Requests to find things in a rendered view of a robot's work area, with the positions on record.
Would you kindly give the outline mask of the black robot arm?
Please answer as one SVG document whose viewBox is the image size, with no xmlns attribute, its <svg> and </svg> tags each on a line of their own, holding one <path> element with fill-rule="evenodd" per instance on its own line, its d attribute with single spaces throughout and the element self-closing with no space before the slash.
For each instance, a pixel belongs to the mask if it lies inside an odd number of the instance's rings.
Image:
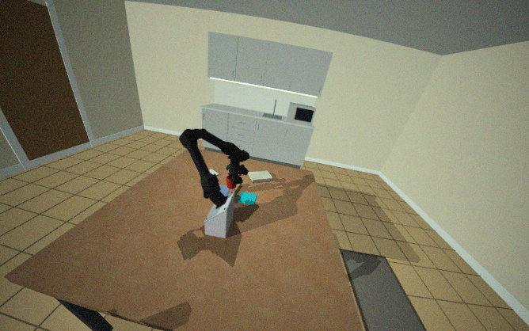
<svg viewBox="0 0 529 331">
<path fill-rule="evenodd" d="M 217 206 L 216 209 L 223 206 L 226 203 L 227 197 L 220 192 L 218 179 L 215 174 L 211 174 L 207 169 L 207 164 L 204 161 L 200 149 L 197 146 L 197 139 L 204 139 L 210 144 L 218 147 L 225 155 L 230 155 L 230 164 L 232 166 L 240 166 L 239 176 L 247 175 L 248 169 L 243 165 L 239 165 L 240 162 L 249 159 L 249 153 L 245 150 L 240 150 L 233 143 L 225 142 L 206 129 L 186 129 L 180 136 L 179 140 L 183 146 L 190 153 L 192 160 L 200 174 L 200 181 L 202 189 L 204 191 L 204 198 L 209 199 Z"/>
</svg>

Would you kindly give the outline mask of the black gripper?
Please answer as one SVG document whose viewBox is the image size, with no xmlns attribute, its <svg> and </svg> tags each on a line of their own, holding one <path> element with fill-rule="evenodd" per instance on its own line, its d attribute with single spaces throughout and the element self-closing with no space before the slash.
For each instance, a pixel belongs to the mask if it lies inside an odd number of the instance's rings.
<svg viewBox="0 0 529 331">
<path fill-rule="evenodd" d="M 239 176 L 240 166 L 232 166 L 231 164 L 226 166 L 226 170 L 229 169 L 229 178 L 232 185 L 242 184 L 242 178 Z"/>
</svg>

